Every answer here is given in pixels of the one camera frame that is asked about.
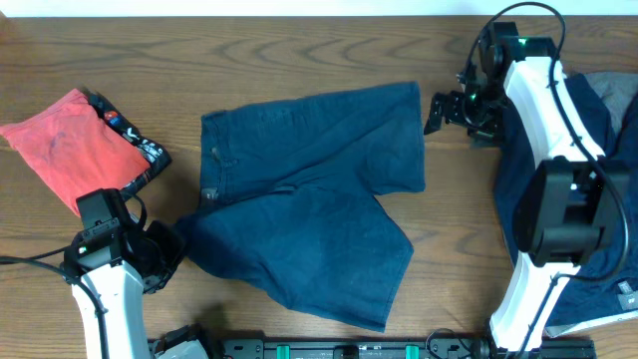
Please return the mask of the navy blue shorts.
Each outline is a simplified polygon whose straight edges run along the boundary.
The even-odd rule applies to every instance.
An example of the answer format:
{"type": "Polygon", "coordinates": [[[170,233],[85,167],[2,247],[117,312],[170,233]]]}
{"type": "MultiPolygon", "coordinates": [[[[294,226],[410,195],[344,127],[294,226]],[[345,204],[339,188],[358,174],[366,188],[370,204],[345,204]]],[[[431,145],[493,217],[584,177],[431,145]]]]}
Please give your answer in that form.
{"type": "Polygon", "coordinates": [[[414,82],[201,119],[197,210],[176,231],[205,272],[280,305],[383,331],[413,255],[379,197],[425,189],[414,82]]]}

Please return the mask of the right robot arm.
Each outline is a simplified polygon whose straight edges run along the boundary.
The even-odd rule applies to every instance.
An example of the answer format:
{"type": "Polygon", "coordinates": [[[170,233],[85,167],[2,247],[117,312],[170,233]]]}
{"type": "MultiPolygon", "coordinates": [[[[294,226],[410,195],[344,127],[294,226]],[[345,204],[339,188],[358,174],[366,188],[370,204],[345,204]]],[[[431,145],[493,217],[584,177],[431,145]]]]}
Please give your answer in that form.
{"type": "Polygon", "coordinates": [[[591,138],[571,100],[559,61],[562,44],[523,37],[514,23],[489,20],[458,79],[462,89],[433,96],[426,134],[444,124],[499,142],[513,107],[533,158],[533,173],[511,216],[514,273],[499,308],[477,339],[429,337],[436,358],[592,358],[590,340],[545,339],[543,330],[566,284],[626,228],[625,166],[591,138]]]}

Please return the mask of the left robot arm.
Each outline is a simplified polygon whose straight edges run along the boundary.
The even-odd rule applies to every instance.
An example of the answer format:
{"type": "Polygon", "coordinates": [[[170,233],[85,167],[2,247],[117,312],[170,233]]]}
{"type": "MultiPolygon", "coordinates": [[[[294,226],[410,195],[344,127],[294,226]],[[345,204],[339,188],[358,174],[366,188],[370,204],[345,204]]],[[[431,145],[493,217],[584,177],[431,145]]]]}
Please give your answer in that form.
{"type": "Polygon", "coordinates": [[[185,257],[186,242],[147,212],[129,213],[122,193],[101,188],[77,199],[83,229],[64,250],[61,269],[80,309],[90,358],[213,356],[203,330],[186,325],[150,339],[144,296],[165,288],[185,257]]]}

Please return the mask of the black white patterned garment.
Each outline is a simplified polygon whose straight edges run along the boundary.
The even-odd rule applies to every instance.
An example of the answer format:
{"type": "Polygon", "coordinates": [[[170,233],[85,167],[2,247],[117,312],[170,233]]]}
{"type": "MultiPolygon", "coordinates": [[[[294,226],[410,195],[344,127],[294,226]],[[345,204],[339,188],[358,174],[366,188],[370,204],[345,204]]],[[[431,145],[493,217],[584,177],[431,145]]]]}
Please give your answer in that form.
{"type": "Polygon", "coordinates": [[[88,102],[98,116],[136,148],[149,168],[129,182],[122,190],[124,200],[132,198],[142,188],[154,180],[172,162],[169,152],[158,142],[145,137],[106,97],[100,93],[87,92],[88,102]]]}

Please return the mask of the folded red cloth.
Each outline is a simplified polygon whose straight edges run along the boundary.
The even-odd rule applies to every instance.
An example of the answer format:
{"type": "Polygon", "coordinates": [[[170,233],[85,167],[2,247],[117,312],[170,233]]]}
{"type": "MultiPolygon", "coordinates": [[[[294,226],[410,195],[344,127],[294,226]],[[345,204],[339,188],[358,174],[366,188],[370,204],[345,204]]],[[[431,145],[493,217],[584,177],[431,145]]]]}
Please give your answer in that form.
{"type": "Polygon", "coordinates": [[[3,125],[1,136],[74,214],[77,198],[122,189],[151,167],[78,90],[28,120],[3,125]]]}

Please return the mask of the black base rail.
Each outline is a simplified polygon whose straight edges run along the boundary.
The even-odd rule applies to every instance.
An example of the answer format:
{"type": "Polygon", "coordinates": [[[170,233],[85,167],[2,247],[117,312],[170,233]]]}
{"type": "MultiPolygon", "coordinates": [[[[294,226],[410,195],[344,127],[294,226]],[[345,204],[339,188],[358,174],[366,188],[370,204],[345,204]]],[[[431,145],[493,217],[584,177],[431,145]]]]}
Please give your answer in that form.
{"type": "Polygon", "coordinates": [[[221,359],[597,359],[591,340],[545,340],[536,349],[498,348],[487,336],[438,329],[423,340],[361,341],[235,338],[219,344],[221,359]]]}

